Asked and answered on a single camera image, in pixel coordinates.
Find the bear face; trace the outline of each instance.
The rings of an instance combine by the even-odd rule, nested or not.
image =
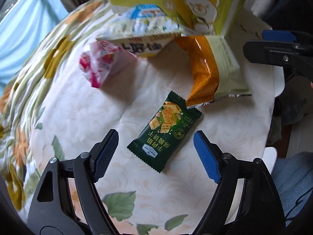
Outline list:
[[[217,18],[219,0],[184,0],[196,17],[205,19],[206,23],[213,23]]]

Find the blue fabric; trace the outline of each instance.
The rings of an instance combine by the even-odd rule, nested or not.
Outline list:
[[[313,189],[313,153],[301,152],[278,159],[272,178],[278,190],[288,225],[303,208]]]
[[[0,22],[0,96],[46,35],[68,14],[60,0],[19,0]]]

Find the ribbed blue pad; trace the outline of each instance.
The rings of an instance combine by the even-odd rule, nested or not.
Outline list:
[[[98,155],[94,163],[94,174],[92,177],[94,183],[104,176],[116,150],[118,140],[118,132],[113,133],[104,149]]]
[[[213,179],[215,183],[219,183],[222,178],[219,173],[219,164],[198,132],[196,132],[193,136],[193,144],[198,152],[208,177]]]
[[[297,38],[290,31],[283,30],[264,30],[263,40],[275,42],[295,42]]]

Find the white label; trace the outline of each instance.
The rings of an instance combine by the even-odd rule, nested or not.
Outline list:
[[[150,155],[153,158],[155,158],[158,155],[157,151],[155,151],[153,147],[151,147],[147,144],[143,145],[142,150],[145,151],[147,153],[147,155]]]

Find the screw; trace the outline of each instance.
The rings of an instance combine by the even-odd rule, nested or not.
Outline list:
[[[53,157],[49,160],[49,163],[53,164],[57,161],[57,158],[56,157]]]
[[[284,60],[284,62],[289,62],[289,56],[284,55],[284,56],[283,56],[283,60]]]
[[[257,164],[260,164],[260,163],[262,163],[262,159],[256,158],[256,159],[255,159],[255,162],[256,162]]]
[[[88,152],[83,152],[81,155],[80,155],[80,158],[82,159],[85,159],[89,156],[89,153]]]
[[[223,154],[223,157],[224,157],[225,159],[231,159],[231,158],[232,158],[232,155],[231,155],[230,153],[224,153],[224,154]]]

